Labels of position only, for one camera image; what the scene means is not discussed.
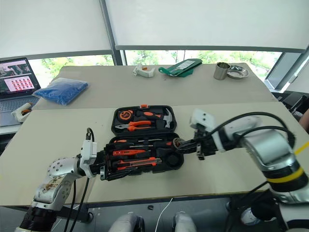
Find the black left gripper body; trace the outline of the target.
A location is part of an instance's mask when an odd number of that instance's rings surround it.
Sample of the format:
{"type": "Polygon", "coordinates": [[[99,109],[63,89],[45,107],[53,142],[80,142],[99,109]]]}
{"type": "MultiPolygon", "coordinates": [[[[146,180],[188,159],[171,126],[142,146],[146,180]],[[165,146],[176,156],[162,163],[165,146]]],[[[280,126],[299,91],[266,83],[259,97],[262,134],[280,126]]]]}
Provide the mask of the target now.
{"type": "Polygon", "coordinates": [[[109,172],[109,158],[105,150],[97,152],[94,163],[91,165],[91,172],[93,175],[99,175],[100,180],[111,181],[111,174],[109,172]]]}

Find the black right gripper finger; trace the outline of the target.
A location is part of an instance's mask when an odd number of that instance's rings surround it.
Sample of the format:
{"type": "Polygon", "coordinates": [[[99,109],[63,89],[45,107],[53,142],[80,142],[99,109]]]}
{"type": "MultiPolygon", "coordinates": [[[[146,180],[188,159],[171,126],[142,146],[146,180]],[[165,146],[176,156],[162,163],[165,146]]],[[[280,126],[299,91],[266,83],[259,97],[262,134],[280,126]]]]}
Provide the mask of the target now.
{"type": "Polygon", "coordinates": [[[191,154],[196,153],[197,145],[196,144],[181,144],[177,148],[177,153],[179,154],[191,154]]]}
{"type": "Polygon", "coordinates": [[[197,146],[197,142],[194,139],[187,141],[180,139],[179,143],[180,143],[179,148],[192,148],[197,146]]]}

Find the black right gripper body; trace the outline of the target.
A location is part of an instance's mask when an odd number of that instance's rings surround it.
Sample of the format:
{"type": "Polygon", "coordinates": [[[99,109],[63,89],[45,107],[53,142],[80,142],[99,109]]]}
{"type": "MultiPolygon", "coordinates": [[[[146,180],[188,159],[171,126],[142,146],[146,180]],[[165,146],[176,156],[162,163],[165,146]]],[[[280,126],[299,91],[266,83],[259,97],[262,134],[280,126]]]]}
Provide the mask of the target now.
{"type": "Polygon", "coordinates": [[[194,141],[197,144],[197,157],[199,160],[204,160],[206,156],[215,155],[217,147],[212,135],[206,131],[196,130],[194,141]]]}

